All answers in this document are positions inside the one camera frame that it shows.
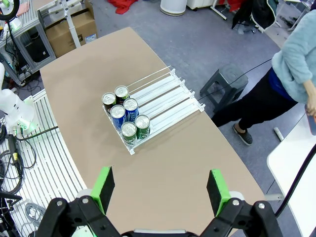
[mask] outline cardboard box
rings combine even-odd
[[[97,39],[92,5],[86,0],[86,9],[71,15],[81,45]],[[57,58],[75,49],[75,42],[65,19],[46,28],[46,35]]]

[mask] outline person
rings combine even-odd
[[[306,104],[307,113],[316,116],[316,2],[272,58],[272,68],[240,100],[215,113],[217,127],[231,121],[234,132],[251,145],[248,132],[254,124],[272,120],[297,103]]]

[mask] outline can lid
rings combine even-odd
[[[114,93],[108,92],[102,96],[102,103],[103,104],[110,105],[110,104],[113,104],[114,102],[115,102]]]
[[[133,98],[128,98],[124,101],[124,108],[126,110],[132,111],[136,110],[138,107],[137,101]]]
[[[136,133],[136,126],[132,122],[125,122],[122,125],[122,134],[127,137],[131,137]]]
[[[111,108],[111,116],[115,119],[120,119],[125,115],[125,109],[122,105],[114,105]]]
[[[126,86],[120,85],[115,89],[114,93],[118,97],[124,97],[128,95],[128,88]]]
[[[146,115],[139,115],[135,119],[135,124],[138,128],[147,128],[150,124],[150,120]]]

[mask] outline white cabinet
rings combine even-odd
[[[192,10],[197,7],[205,7],[213,5],[214,0],[188,0],[187,6]]]

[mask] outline shoe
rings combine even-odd
[[[250,135],[247,129],[245,133],[241,133],[241,132],[238,132],[235,129],[235,125],[233,125],[233,130],[241,138],[244,144],[246,144],[247,146],[250,146],[252,144],[252,136]]]

